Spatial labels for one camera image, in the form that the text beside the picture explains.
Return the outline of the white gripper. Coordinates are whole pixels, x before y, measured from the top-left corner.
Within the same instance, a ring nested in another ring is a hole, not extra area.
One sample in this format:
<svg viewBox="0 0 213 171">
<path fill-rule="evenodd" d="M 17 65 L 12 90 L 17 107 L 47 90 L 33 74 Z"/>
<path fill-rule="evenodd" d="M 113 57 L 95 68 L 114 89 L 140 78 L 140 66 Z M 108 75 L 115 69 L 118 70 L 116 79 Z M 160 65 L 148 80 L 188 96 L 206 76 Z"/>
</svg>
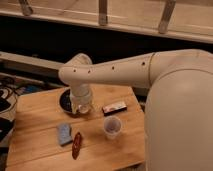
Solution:
<svg viewBox="0 0 213 171">
<path fill-rule="evenodd" d="M 92 108 L 92 90 L 88 84 L 70 87 L 71 109 L 73 114 L 87 114 Z"/>
</svg>

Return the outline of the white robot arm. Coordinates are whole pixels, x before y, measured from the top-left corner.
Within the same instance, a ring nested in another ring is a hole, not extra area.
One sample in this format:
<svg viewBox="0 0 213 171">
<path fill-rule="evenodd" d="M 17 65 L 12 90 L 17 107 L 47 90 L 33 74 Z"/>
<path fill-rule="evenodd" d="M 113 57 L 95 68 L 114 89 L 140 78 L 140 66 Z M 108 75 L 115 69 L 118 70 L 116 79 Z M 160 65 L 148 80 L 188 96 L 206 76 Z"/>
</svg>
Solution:
<svg viewBox="0 0 213 171">
<path fill-rule="evenodd" d="M 91 83 L 147 88 L 147 171 L 213 171 L 213 53 L 152 52 L 99 64 L 80 53 L 59 78 L 73 106 L 90 100 Z"/>
</svg>

